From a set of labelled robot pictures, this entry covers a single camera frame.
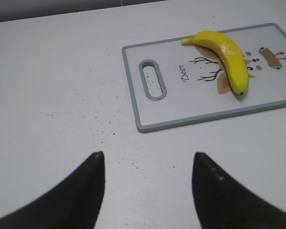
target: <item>white table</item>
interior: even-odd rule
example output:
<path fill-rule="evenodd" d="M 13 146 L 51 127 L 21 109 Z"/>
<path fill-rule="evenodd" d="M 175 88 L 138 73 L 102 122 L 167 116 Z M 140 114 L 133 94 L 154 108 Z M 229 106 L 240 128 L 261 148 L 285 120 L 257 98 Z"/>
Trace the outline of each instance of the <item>white table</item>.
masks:
<path fill-rule="evenodd" d="M 0 217 L 100 149 L 107 183 L 97 229 L 200 228 L 196 151 L 286 211 L 286 108 L 140 134 L 121 54 L 268 22 L 286 32 L 286 0 L 171 0 L 0 23 Z"/>

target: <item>banana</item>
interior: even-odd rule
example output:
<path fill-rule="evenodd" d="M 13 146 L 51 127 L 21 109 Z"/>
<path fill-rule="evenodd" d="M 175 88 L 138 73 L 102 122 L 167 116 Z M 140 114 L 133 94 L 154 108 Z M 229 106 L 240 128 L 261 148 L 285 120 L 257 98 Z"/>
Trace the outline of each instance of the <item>banana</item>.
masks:
<path fill-rule="evenodd" d="M 199 45 L 213 50 L 223 62 L 229 83 L 237 94 L 243 95 L 249 85 L 249 75 L 242 52 L 229 37 L 220 32 L 202 31 L 182 40 L 183 45 Z"/>

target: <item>white cutting board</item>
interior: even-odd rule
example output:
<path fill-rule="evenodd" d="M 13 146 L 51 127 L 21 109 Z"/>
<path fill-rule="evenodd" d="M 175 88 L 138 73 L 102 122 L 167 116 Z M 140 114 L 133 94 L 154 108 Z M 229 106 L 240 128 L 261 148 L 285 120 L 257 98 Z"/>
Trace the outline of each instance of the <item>white cutting board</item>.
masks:
<path fill-rule="evenodd" d="M 140 132 L 286 106 L 286 34 L 272 23 L 222 32 L 242 50 L 245 60 L 249 61 L 248 72 L 254 76 L 242 96 L 231 92 L 216 56 L 194 46 L 182 46 L 182 38 L 123 47 Z M 150 96 L 157 88 L 148 80 L 145 83 L 142 75 L 142 68 L 150 63 L 156 64 L 158 71 L 150 77 L 164 84 L 159 99 Z"/>

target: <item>wall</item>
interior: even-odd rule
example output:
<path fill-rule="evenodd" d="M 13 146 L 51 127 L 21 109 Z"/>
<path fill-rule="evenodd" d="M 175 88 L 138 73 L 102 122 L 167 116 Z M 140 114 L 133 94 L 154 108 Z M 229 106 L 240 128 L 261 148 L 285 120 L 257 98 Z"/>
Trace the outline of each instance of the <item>wall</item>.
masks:
<path fill-rule="evenodd" d="M 158 0 L 0 0 L 0 21 L 96 10 Z"/>

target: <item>deer text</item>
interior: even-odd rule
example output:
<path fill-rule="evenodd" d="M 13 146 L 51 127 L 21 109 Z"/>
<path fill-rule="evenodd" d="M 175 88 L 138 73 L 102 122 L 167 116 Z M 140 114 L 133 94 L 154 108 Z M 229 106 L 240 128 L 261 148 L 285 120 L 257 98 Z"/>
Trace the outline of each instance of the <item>deer text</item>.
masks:
<path fill-rule="evenodd" d="M 179 70 L 180 70 L 180 72 L 181 72 L 181 74 L 182 74 L 181 80 L 182 80 L 183 82 L 188 81 L 188 80 L 189 80 L 189 77 L 187 76 L 187 73 L 186 73 L 185 68 L 183 67 L 183 65 L 180 65 L 180 66 L 179 66 Z"/>

